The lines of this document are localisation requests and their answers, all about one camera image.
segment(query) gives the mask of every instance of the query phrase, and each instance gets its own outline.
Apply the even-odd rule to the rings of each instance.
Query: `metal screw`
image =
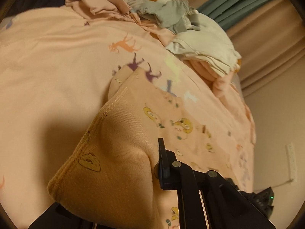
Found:
[[[179,161],[174,161],[174,162],[172,162],[172,165],[173,165],[174,167],[180,167],[180,166],[182,165],[182,163],[179,162]]]
[[[209,176],[210,176],[210,177],[217,177],[217,172],[211,170],[211,171],[209,171]]]

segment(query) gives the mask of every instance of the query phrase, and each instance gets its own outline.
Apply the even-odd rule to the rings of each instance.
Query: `stuffed animal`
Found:
[[[168,1],[176,1],[176,0],[150,0],[150,1],[158,2],[158,3],[165,5]],[[200,30],[198,23],[195,23],[195,25],[192,25],[192,23],[190,21],[189,17],[193,14],[198,14],[198,11],[192,7],[189,7],[188,11],[183,15],[182,19],[183,19],[185,28],[193,29],[193,30]]]

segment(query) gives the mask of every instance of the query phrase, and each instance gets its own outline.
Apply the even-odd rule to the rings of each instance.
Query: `cable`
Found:
[[[271,186],[271,188],[277,188],[277,187],[280,187],[280,186],[283,186],[285,184],[288,184],[288,183],[292,183],[293,182],[293,179],[289,179],[288,181],[285,181],[283,183],[280,183],[278,185],[275,185],[275,186]],[[258,192],[258,191],[263,191],[264,189],[257,189],[257,190],[253,190],[253,192]]]

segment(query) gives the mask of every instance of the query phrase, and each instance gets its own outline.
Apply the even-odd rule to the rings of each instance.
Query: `bed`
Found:
[[[205,0],[189,1],[197,7]],[[53,203],[49,180],[106,104],[110,82],[125,65],[141,67],[156,88],[180,97],[229,157],[240,189],[252,192],[255,127],[239,81],[219,78],[213,91],[215,77],[206,80],[195,62],[165,49],[175,37],[169,30],[139,25],[132,16],[88,16],[73,6],[35,9],[0,31],[0,202],[17,228],[27,228]]]

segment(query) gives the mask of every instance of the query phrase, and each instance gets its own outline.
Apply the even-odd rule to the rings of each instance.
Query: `beige wall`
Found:
[[[305,200],[305,57],[263,88],[246,97],[257,130],[254,154],[254,189],[289,179],[285,145],[293,142],[297,183],[274,188],[277,229],[286,229]]]

